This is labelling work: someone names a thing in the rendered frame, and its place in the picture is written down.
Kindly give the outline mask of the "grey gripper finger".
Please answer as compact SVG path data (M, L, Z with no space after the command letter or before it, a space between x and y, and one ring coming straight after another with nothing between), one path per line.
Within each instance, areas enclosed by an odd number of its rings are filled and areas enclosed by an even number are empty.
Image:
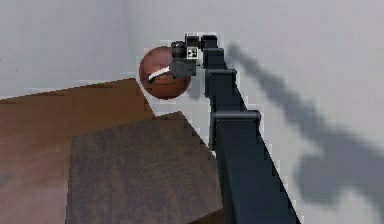
M165 75L168 72L170 72L170 67L169 66L161 68L161 69L159 69L156 72L150 73L148 75L148 82L149 83L153 83L157 77L163 76L163 75Z

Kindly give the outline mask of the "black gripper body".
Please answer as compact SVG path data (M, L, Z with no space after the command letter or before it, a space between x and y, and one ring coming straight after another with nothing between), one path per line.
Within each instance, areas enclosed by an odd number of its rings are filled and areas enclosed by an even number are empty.
M171 43L172 62L170 71L174 78L185 78L196 75L197 48L188 47L183 41Z

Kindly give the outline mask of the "brown basketball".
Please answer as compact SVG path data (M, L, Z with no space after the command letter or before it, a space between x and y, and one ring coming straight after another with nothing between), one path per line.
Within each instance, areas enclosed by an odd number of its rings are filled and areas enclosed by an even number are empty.
M171 64L172 51L170 47L161 46L148 51L140 62L139 77L144 89L152 96L170 100L182 95L189 87L191 78L174 78L171 72L156 77L152 83L148 81L150 74Z

